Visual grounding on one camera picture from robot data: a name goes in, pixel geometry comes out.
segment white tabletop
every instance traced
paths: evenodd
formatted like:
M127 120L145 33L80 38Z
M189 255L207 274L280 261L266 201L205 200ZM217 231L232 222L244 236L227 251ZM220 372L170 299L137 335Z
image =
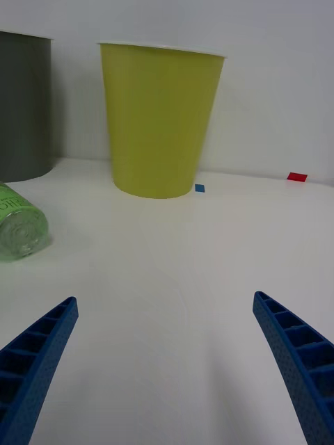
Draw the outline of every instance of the white tabletop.
M146 200L109 164L62 160L12 187L46 250L0 265L0 347L68 296L79 320L31 445L304 445L252 313L261 289L334 340L334 189L200 173Z

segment gray bin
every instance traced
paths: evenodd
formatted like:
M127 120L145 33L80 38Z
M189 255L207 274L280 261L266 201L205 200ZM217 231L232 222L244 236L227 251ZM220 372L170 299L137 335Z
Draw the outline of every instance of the gray bin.
M0 181L52 168L51 40L0 31Z

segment cup rim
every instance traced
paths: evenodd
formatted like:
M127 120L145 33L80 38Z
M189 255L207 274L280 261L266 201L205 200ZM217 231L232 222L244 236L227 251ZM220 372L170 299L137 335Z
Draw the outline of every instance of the cup rim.
M18 31L9 31L8 29L0 29L0 34L16 34L16 35L25 35L26 37L37 37L39 39L46 39L46 40L53 40L50 37L47 37L45 35L35 35L35 34L26 34L26 33L19 33Z
M97 42L98 45L124 45L129 47L145 47L145 48L158 48L158 49L172 49L175 51L186 51L191 53L198 54L208 54L209 56L218 56L222 58L227 58L224 56L218 49L209 49L205 47L177 47L173 45L167 44L156 44L151 42L123 42L123 41L108 41L102 40L101 42Z

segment red square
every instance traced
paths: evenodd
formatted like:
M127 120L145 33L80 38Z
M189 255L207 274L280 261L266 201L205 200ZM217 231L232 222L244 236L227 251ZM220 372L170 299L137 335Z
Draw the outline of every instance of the red square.
M287 179L289 181L305 182L307 177L307 175L302 175L301 173L290 173Z

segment green bottle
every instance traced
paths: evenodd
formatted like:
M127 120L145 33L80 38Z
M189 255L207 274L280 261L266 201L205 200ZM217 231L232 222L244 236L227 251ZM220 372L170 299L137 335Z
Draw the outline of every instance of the green bottle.
M0 260L26 257L45 247L48 240L44 213L0 182Z

